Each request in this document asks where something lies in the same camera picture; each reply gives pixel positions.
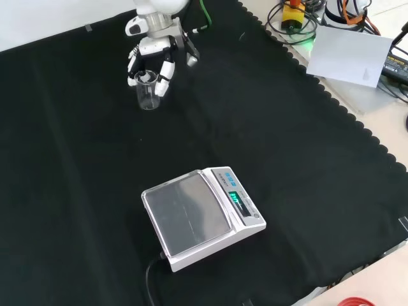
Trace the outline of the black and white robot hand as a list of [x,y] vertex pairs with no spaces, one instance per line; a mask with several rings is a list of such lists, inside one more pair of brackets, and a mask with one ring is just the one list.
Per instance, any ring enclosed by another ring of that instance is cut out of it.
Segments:
[[136,85],[135,75],[143,70],[144,60],[148,57],[163,55],[163,65],[158,73],[154,91],[155,95],[163,98],[170,86],[170,80],[173,78],[175,72],[175,61],[173,59],[174,50],[175,43],[172,43],[168,36],[156,39],[149,38],[148,36],[142,38],[139,44],[137,44],[128,55],[128,85],[130,87]]

